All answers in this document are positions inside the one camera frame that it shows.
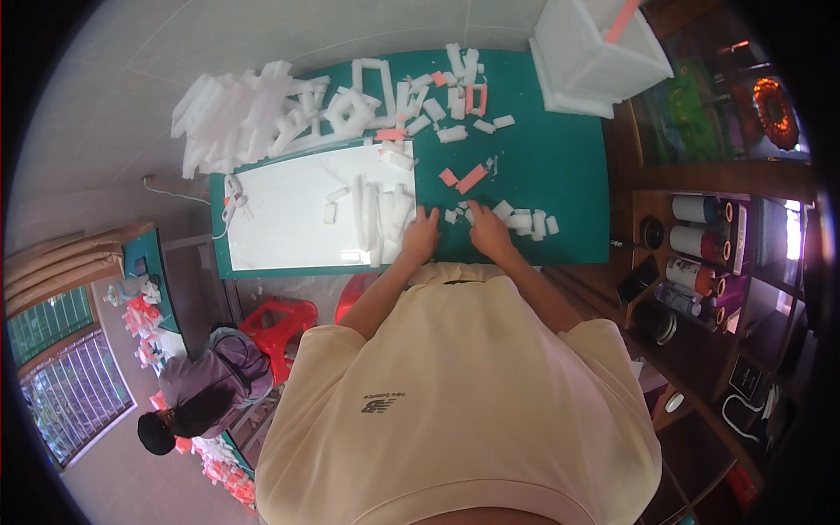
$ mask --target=white container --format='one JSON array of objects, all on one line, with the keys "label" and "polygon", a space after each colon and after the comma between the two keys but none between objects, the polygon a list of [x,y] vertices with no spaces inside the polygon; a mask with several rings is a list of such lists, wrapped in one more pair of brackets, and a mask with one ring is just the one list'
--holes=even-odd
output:
[{"label": "white container", "polygon": [[545,4],[528,41],[546,111],[613,118],[612,104],[674,76],[640,11],[615,44],[601,37],[611,23],[601,20],[598,27],[581,0]]}]

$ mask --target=window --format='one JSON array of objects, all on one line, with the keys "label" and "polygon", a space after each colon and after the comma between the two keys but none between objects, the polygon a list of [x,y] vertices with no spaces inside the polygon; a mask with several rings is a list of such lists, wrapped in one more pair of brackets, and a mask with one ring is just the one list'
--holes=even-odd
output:
[{"label": "window", "polygon": [[88,297],[82,286],[8,321],[24,400],[62,468],[134,404]]}]

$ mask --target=curtain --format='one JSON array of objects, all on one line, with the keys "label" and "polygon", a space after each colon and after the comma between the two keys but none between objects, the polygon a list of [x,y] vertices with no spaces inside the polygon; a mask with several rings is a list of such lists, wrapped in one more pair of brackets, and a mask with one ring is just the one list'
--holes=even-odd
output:
[{"label": "curtain", "polygon": [[8,257],[3,265],[6,317],[73,288],[122,275],[123,244],[152,228],[152,223],[140,223],[88,237],[69,234]]}]

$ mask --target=woman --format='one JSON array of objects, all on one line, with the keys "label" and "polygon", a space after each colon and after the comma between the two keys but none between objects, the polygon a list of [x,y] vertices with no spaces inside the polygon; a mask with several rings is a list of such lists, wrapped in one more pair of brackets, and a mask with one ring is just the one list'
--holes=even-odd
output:
[{"label": "woman", "polygon": [[171,408],[147,412],[137,422],[137,435],[152,454],[175,448],[175,436],[217,437],[237,409],[261,401],[274,386],[268,356],[239,330],[218,328],[207,346],[194,362],[186,356],[166,361],[158,383]]},{"label": "woman", "polygon": [[630,525],[648,505],[662,458],[617,326],[582,322],[469,206],[497,265],[425,265],[439,211],[417,207],[339,325],[303,335],[256,471],[269,525]]}]

